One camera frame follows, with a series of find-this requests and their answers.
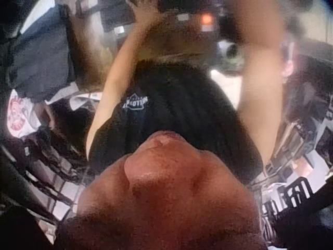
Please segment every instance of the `lips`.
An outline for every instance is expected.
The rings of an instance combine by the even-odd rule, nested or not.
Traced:
[[[166,137],[169,137],[171,139],[186,142],[186,140],[181,135],[179,135],[179,134],[177,134],[173,131],[158,131],[158,132],[155,132],[147,140],[156,139],[159,136],[166,136]]]

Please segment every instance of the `logo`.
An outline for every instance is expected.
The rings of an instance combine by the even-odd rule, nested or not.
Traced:
[[[21,106],[22,102],[23,100],[17,96],[9,102],[8,120],[10,128],[15,131],[21,130],[25,124],[27,109]]]
[[[123,104],[123,109],[143,110],[146,102],[148,102],[147,96],[137,96],[137,94],[133,94],[131,97],[127,98],[126,102]]]

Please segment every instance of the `skin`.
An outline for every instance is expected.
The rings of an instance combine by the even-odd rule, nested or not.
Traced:
[[[168,16],[157,11],[155,0],[129,5],[137,23],[110,69],[87,155],[129,86],[145,36]],[[273,0],[237,0],[230,6],[246,52],[238,114],[266,163],[281,117],[282,21]],[[265,249],[257,211],[253,195],[214,154],[161,131],[83,192],[67,231],[85,249]]]
[[[117,223],[124,249],[264,246],[252,194],[213,153],[169,131],[154,133],[105,170],[81,195],[78,216],[105,227]],[[85,245],[94,245],[91,233]],[[103,234],[111,238],[98,237]],[[119,247],[113,240],[105,247],[110,244]]]

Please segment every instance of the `person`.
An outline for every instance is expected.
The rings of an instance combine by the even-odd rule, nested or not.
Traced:
[[[204,73],[137,55],[168,17],[157,0],[128,2],[136,24],[121,47],[87,136],[100,176],[59,249],[266,249],[248,184],[272,154],[281,119],[283,22],[274,0],[235,0],[246,53],[237,112]]]

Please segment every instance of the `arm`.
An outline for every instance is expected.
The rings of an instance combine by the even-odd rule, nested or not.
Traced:
[[[169,13],[159,13],[157,0],[137,0],[137,5],[127,2],[133,9],[136,24],[119,50],[109,71],[103,96],[100,100],[86,142],[86,153],[89,156],[90,147],[96,131],[112,116],[113,110],[128,88],[137,63],[138,51],[149,30],[159,24]]]
[[[282,112],[283,22],[274,0],[236,0],[232,6],[246,57],[238,114],[266,164]]]

